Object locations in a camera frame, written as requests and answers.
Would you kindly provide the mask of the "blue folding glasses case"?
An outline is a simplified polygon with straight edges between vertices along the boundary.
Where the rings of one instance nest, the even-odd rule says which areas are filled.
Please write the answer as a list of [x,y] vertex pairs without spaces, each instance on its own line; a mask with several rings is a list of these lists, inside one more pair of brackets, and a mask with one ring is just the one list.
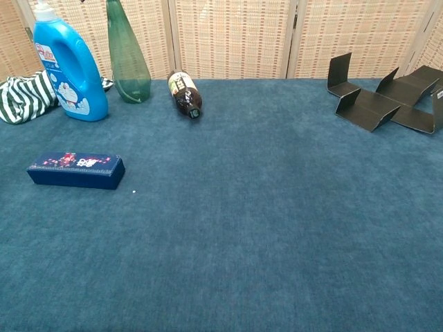
[[26,169],[38,185],[59,185],[114,190],[125,174],[116,154],[46,152]]

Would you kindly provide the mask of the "brown plastic drink bottle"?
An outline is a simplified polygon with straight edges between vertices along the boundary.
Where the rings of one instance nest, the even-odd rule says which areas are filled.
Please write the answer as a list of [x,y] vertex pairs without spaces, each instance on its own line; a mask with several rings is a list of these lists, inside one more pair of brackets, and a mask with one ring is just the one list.
[[201,115],[202,97],[188,73],[178,69],[171,71],[168,88],[183,115],[191,119],[197,119]]

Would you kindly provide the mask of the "blue carpet table cover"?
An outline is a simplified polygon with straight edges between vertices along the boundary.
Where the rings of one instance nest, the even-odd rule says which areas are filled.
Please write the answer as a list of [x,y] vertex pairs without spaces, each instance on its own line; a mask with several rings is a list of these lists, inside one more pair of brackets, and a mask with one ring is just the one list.
[[[443,332],[443,131],[368,132],[325,86],[198,80],[190,120],[155,80],[100,122],[0,121],[0,332]],[[125,174],[34,183],[63,151]]]

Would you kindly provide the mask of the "woven bamboo folding screen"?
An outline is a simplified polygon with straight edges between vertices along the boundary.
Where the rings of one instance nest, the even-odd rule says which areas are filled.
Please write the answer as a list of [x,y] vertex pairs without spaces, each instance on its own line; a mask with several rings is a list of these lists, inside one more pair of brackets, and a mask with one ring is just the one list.
[[194,78],[352,78],[443,71],[443,0],[120,0],[148,69]]

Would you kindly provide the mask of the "green transparent spray bottle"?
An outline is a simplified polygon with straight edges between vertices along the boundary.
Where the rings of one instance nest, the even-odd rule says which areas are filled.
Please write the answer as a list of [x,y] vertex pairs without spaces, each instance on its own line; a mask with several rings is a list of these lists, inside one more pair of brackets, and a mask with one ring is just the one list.
[[114,85],[125,102],[140,104],[150,97],[147,63],[120,0],[106,0],[106,12]]

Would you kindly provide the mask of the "black unfolded cardboard box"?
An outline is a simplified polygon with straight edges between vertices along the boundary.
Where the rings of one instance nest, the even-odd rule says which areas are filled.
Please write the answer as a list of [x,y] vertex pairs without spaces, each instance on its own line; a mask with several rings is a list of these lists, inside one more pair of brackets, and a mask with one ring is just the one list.
[[423,65],[412,73],[387,74],[376,91],[348,81],[351,53],[331,58],[327,91],[339,98],[335,114],[372,132],[393,121],[427,134],[443,129],[443,71]]

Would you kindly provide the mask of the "blue laundry detergent bottle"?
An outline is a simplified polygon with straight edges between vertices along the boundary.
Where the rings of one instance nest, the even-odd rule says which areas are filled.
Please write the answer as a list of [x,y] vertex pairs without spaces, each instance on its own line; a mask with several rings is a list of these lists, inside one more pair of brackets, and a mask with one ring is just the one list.
[[107,97],[83,38],[57,16],[47,0],[37,0],[34,15],[37,55],[66,114],[87,122],[104,119],[108,114]]

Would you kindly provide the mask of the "green white striped cloth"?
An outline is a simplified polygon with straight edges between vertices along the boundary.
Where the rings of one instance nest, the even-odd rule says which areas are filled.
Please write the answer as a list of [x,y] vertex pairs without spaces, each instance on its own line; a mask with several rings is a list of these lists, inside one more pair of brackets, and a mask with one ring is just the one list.
[[9,125],[34,120],[59,105],[46,70],[0,83],[0,120]]

